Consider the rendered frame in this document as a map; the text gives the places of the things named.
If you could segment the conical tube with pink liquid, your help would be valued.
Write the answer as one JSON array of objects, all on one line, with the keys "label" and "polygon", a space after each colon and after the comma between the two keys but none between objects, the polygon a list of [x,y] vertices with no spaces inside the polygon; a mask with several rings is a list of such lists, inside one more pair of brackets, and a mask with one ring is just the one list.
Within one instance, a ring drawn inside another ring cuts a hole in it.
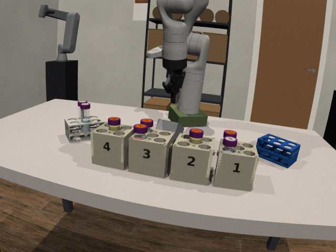
[{"label": "conical tube with pink liquid", "polygon": [[145,124],[135,124],[133,127],[134,137],[136,139],[145,139],[147,131],[148,126]]}]

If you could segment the blue tube rack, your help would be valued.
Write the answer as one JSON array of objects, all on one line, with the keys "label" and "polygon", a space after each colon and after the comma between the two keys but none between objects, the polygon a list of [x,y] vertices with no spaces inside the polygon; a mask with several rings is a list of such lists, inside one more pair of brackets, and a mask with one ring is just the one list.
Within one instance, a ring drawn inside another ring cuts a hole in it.
[{"label": "blue tube rack", "polygon": [[[274,137],[275,139],[270,138],[269,136]],[[268,141],[268,139],[270,141]],[[283,140],[285,142],[281,142],[278,140]],[[281,145],[274,144],[273,142],[278,142]],[[290,145],[289,143],[295,144],[296,146]],[[270,147],[267,145],[271,145],[273,147]],[[289,146],[291,147],[291,149],[288,149],[284,146]],[[289,168],[291,165],[293,165],[297,161],[300,146],[301,144],[291,142],[289,140],[280,138],[272,134],[266,134],[258,138],[256,148],[257,148],[257,152],[260,158],[276,163],[285,168]],[[283,151],[278,150],[277,148]]]}]

